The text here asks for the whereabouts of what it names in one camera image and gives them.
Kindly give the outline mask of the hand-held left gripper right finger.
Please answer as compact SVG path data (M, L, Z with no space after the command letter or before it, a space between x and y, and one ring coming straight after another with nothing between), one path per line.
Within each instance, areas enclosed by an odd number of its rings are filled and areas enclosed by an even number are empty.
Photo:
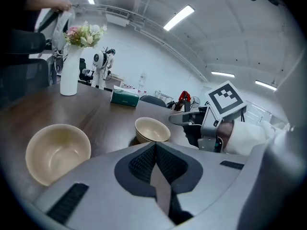
M250 157L156 144L156 162L170 184L167 216L156 230L237 230L251 189Z

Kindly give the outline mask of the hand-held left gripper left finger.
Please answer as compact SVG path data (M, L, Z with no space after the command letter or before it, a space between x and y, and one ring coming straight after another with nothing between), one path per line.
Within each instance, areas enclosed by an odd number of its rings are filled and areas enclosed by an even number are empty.
M150 184L155 143L91 158L49 186L35 206L70 230L170 230Z

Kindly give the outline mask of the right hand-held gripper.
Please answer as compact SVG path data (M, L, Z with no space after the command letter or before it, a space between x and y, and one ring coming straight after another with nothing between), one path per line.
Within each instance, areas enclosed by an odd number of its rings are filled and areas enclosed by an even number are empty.
M247 102L230 81L206 92L205 97L207 103L198 111L173 114L169 122L183 126L189 143L199 150L221 152L220 124L233 122L237 118L244 122Z

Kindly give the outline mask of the beige bowl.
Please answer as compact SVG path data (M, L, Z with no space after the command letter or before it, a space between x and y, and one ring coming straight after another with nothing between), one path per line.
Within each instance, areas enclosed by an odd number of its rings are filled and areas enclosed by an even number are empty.
M156 128L145 128L139 132L136 129L136 138L140 143L145 142L164 142L170 139L171 133L169 129L156 127Z
M31 176L49 186L90 157L91 143L82 130L54 124L39 130L30 139L25 161Z
M135 121L136 131L147 140L164 142L171 137L171 132L166 125L160 121L149 118L140 117Z

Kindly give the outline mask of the black high-back office chair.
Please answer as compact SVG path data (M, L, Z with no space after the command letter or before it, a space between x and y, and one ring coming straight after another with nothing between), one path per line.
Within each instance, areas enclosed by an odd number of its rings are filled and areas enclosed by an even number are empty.
M180 100L177 103L173 103L171 109L175 111L181 111L184 108L184 112L190 111L190 102L188 100Z

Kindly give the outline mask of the red jacket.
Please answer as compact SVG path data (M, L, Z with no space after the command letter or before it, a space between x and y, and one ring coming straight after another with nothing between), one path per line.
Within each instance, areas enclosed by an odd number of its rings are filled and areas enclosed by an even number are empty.
M187 91L183 91L178 99L180 102L187 101L190 102L191 96Z

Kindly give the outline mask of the black round-back chair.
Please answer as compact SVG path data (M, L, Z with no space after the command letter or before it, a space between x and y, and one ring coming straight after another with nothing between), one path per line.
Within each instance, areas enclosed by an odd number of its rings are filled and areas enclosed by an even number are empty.
M150 104L154 104L154 105L166 108L165 102L163 100L159 99L159 98L154 97L154 96L144 95L140 98L140 101L147 102L147 103L150 103Z

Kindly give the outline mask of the green and white tissue box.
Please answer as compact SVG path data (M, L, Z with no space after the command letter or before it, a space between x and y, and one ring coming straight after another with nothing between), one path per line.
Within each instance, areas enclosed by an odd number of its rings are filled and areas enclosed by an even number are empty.
M137 89L121 88L114 85L111 95L111 103L136 107L139 99L140 96Z

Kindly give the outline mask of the cluster of water jugs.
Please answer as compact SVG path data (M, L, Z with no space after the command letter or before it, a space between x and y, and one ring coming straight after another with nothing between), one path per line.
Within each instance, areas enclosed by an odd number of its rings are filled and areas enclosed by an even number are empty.
M129 90L132 90L132 91L134 91L134 92L136 92L136 93L138 93L138 94L144 94L144 93L147 93L147 91L145 90L145 88L144 88L144 86L143 85L138 85L138 86L131 86L131 85L128 85L128 84L125 84L125 83L123 83L122 85L121 85L121 87L122 88L124 88L124 89L129 89Z

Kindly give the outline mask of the white table with wooden top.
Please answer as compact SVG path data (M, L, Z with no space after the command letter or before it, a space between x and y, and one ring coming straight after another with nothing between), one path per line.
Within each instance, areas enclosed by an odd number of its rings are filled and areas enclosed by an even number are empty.
M114 86L121 87L123 84L123 79L120 76L111 73L110 75L107 76L105 83L106 83L106 88L113 89Z

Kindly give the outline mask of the white vase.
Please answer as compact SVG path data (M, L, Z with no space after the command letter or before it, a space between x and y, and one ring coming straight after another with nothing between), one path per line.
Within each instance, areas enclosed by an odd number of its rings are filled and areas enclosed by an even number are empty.
M64 96L73 96L77 93L79 78L80 56L82 47L70 45L67 58L64 62L61 79L60 94Z

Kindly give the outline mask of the white air conditioner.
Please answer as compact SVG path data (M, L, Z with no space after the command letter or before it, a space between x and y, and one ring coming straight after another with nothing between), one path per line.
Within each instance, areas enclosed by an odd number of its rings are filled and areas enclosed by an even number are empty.
M109 23L113 23L122 27L129 25L129 13L120 9L106 7L106 19Z

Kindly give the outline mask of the pastel flower bouquet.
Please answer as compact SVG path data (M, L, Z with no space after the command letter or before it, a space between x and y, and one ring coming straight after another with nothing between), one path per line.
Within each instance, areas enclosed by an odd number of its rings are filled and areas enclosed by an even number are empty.
M71 26L64 37L68 44L78 47L95 47L104 33L107 31L107 25L91 25L85 21L82 25Z

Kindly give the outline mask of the black mesh office chair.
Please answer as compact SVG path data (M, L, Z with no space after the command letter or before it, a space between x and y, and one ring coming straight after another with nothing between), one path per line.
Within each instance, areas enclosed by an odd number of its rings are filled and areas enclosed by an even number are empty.
M26 95L28 85L32 91L49 86L48 63L43 59L12 58L0 65L0 79L10 102Z

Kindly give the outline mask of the black padded office chair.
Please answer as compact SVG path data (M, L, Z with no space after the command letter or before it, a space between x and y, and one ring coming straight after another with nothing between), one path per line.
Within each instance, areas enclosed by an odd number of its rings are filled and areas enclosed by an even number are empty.
M5 35L1 52L5 54L36 54L46 48L46 38L42 33L11 29Z

